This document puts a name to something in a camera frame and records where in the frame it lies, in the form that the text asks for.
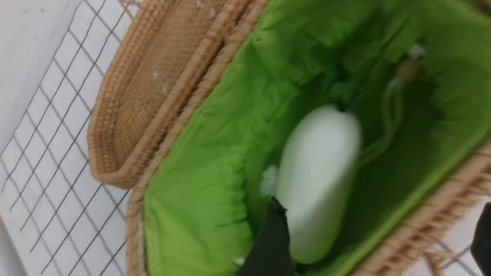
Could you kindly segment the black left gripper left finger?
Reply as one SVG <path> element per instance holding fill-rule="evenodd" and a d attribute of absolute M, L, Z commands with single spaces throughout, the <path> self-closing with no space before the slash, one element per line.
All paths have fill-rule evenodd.
<path fill-rule="evenodd" d="M 238 269 L 237 276 L 294 276 L 290 255 L 287 210 L 272 197 L 256 242 Z"/>

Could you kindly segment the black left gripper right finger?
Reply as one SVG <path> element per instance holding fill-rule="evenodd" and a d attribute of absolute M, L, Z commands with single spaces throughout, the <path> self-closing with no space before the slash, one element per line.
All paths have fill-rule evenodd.
<path fill-rule="evenodd" d="M 470 247 L 471 255 L 484 276 L 491 275 L 491 203 L 484 205 Z"/>

